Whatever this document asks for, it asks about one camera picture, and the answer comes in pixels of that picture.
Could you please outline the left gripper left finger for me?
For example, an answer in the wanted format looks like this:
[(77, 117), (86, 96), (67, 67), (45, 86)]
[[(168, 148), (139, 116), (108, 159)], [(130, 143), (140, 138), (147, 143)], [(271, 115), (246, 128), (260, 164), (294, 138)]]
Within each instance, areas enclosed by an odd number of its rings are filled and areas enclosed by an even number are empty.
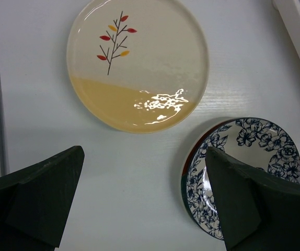
[(72, 146), (0, 177), (0, 250), (60, 246), (85, 153)]

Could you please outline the red blue floral plate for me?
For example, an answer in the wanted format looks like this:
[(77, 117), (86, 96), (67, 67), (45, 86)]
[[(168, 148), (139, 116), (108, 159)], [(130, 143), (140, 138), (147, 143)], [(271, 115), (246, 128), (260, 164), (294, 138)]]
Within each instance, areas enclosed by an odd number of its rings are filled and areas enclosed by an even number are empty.
[(196, 150), (198, 149), (199, 145), (203, 142), (204, 138), (208, 134), (210, 134), (210, 131), (213, 131), (216, 128), (224, 125), (226, 122), (232, 121), (234, 119), (235, 119), (234, 117), (217, 117), (217, 118), (213, 118), (211, 120), (208, 120), (205, 123), (203, 123), (203, 124), (199, 125), (198, 127), (196, 127), (196, 129), (193, 132), (197, 132), (198, 137), (196, 137), (196, 136), (194, 137), (195, 140), (191, 144), (191, 147), (188, 151), (188, 154), (184, 158), (183, 164), (181, 166), (181, 180), (180, 180), (181, 201), (182, 201), (184, 210), (188, 214), (189, 218), (199, 228), (201, 228), (201, 227), (197, 224), (196, 220), (193, 218), (192, 213), (189, 209), (188, 200), (187, 200), (186, 180), (187, 180), (189, 165), (190, 165), (190, 163), (193, 159), (193, 156), (194, 156)]

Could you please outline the tan plate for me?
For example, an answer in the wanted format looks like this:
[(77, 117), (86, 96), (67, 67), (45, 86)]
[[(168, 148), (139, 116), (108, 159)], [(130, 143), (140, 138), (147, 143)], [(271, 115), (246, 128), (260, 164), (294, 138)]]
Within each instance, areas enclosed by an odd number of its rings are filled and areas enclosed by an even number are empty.
[(184, 120), (209, 76), (203, 31), (180, 1), (91, 1), (72, 25), (66, 63), (83, 105), (130, 133)]

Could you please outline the black patterned plate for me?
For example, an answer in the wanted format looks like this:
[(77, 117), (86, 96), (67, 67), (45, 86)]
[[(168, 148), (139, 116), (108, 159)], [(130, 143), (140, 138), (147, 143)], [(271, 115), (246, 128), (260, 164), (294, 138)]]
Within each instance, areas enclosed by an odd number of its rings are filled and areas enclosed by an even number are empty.
[(206, 172), (205, 154), (216, 147), (237, 160), (271, 175), (300, 183), (300, 156), (290, 135), (261, 118), (235, 118), (210, 131), (196, 150), (186, 180), (188, 206), (208, 235), (223, 239), (214, 196)]

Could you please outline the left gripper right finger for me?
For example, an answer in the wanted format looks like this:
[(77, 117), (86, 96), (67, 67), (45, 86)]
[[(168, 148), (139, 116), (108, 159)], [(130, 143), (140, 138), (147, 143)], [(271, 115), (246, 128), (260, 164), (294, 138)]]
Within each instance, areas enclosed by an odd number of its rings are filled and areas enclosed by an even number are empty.
[(300, 184), (215, 147), (205, 163), (227, 250), (300, 250)]

